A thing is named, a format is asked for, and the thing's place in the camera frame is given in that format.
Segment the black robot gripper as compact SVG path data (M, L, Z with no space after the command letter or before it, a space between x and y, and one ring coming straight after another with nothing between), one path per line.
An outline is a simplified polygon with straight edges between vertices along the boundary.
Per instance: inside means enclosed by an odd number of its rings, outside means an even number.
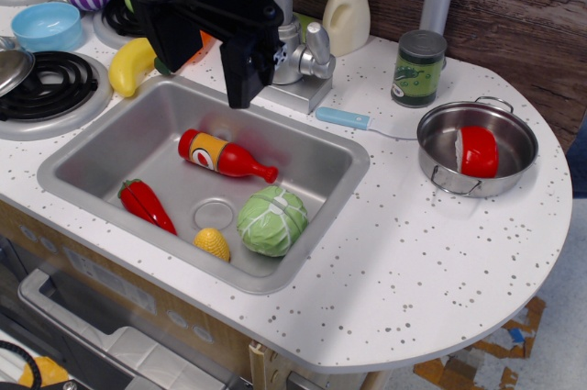
M273 0L131 0L155 59L173 73L203 47L202 32L221 42L227 100L247 109L272 83L282 43L282 10Z

